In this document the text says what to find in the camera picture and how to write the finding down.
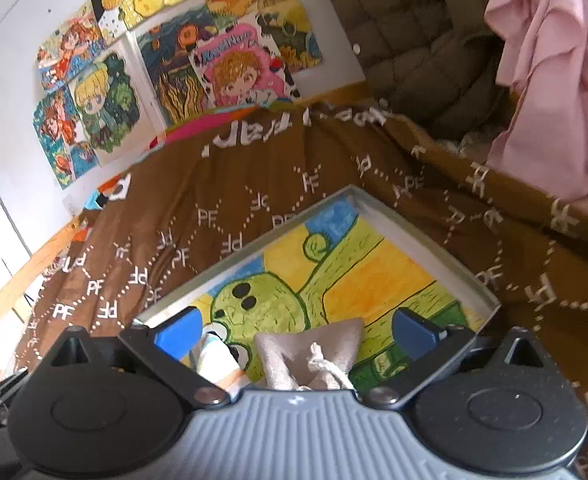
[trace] pink fabric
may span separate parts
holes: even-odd
[[[488,165],[556,197],[588,195],[588,0],[490,0],[496,82],[520,94]]]
[[[203,115],[197,119],[189,121],[181,126],[177,127],[173,132],[169,134],[166,144],[171,144],[177,140],[187,139],[198,135],[200,132],[211,130],[217,126],[230,123],[231,121],[238,120],[238,118],[244,117],[249,114],[253,108],[244,108],[243,110],[234,110],[232,112],[222,112],[219,114]]]

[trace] white string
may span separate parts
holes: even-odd
[[[343,370],[341,370],[336,364],[325,359],[321,346],[318,343],[312,343],[310,350],[312,351],[312,356],[307,359],[307,368],[309,368],[309,371],[327,372],[328,374],[333,375],[343,388],[348,390],[356,389]],[[299,387],[299,390],[302,389],[309,390],[310,388],[307,386]]]

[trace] brown blanket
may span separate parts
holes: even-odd
[[[198,272],[347,184],[471,269],[503,302],[489,330],[535,330],[588,404],[588,216],[450,155],[405,118],[320,105],[309,120],[297,108],[259,110],[133,166],[103,211],[87,213],[91,234],[72,244],[42,290],[18,364],[35,366],[70,324],[118,333]],[[588,478],[588,441],[578,471]]]
[[[488,120],[503,42],[489,0],[332,0],[376,99],[436,138],[460,140]]]

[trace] green cartoon character drawing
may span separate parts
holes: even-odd
[[[307,223],[310,233],[301,248],[304,257],[315,266],[298,290],[293,290],[275,272],[250,267],[250,274],[232,277],[232,281],[211,294],[211,326],[232,352],[242,355],[239,362],[241,365],[247,362],[245,372],[252,381],[263,375],[260,359],[253,349],[253,337],[257,333],[301,332],[340,320],[342,314],[340,311],[337,314],[335,307],[331,317],[328,315],[331,303],[343,301],[331,298],[336,296],[337,288],[343,291],[341,298],[345,294],[362,298],[355,300],[362,303],[362,313],[354,315],[352,309],[343,319],[371,318],[368,310],[376,301],[372,300],[372,294],[381,298],[379,288],[394,288],[389,285],[389,275],[386,278],[376,267],[378,260],[399,261],[402,253],[359,217],[347,201],[337,201],[330,208],[325,218]],[[407,356],[394,344],[391,333],[391,317],[397,307],[409,306],[440,325],[467,324],[456,298],[404,254],[402,257],[408,273],[420,276],[424,286],[420,285],[420,290],[411,289],[410,294],[392,290],[385,300],[389,308],[385,307],[381,315],[366,323],[359,357],[350,373],[359,389],[375,386],[408,364]]]
[[[125,62],[114,52],[81,76],[74,99],[91,147],[107,153],[120,146],[140,118]]]

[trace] anime character drawing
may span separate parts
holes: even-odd
[[[96,165],[96,155],[85,139],[67,86],[38,104],[34,113],[34,128],[63,189]]]
[[[183,14],[138,38],[142,60],[170,126],[183,123],[209,108],[209,100],[189,62],[197,41],[215,36],[218,29],[207,7]]]
[[[43,88],[48,92],[61,88],[90,64],[105,46],[93,10],[85,3],[38,50]]]
[[[125,61],[115,52],[80,76],[74,100],[90,145],[96,150],[112,153],[140,118]]]
[[[263,73],[261,60],[252,51],[225,54],[215,65],[213,83],[216,93],[237,105],[253,104],[267,107],[278,95],[272,88],[257,88]]]
[[[300,94],[273,39],[245,16],[209,41],[199,41],[191,64],[214,106],[269,106]]]

